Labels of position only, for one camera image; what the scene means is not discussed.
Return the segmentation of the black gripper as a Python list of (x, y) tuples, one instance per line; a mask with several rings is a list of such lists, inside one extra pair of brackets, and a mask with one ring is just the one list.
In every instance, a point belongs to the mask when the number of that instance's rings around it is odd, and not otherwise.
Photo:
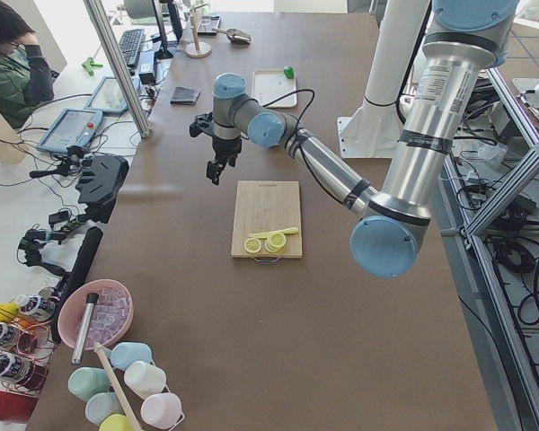
[(214, 120), (212, 112), (195, 117), (190, 124), (190, 136), (206, 134), (212, 139), (215, 158), (208, 161), (206, 176), (218, 185), (221, 173), (229, 164), (235, 167), (238, 154), (242, 151), (241, 132), (237, 128), (222, 126)]

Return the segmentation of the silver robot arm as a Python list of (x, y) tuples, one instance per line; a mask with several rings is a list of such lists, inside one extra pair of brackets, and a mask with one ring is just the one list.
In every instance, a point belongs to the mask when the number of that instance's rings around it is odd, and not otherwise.
[(354, 260), (378, 277), (398, 277), (414, 264), (431, 213), (429, 199), (481, 70), (501, 64), (517, 3), (436, 1), (423, 43), (426, 65), (381, 189), (353, 171), (305, 128), (300, 118), (267, 109), (245, 91), (239, 75), (215, 80), (213, 109), (197, 116), (190, 135), (210, 136), (216, 156), (207, 176), (218, 182), (248, 137), (280, 145), (359, 220)]

